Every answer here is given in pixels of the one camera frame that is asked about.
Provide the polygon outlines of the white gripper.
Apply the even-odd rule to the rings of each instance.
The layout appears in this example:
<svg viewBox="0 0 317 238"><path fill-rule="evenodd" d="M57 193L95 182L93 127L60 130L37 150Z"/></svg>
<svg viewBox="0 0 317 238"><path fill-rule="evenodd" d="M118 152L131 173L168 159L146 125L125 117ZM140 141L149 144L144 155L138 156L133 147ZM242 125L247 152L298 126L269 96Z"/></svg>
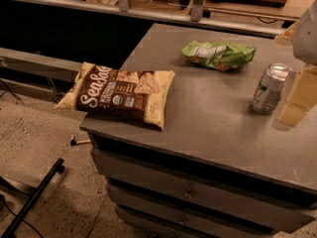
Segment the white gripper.
<svg viewBox="0 0 317 238"><path fill-rule="evenodd" d="M295 128L317 104L317 0L298 21L293 54L307 64L294 77L272 127L279 131Z"/></svg>

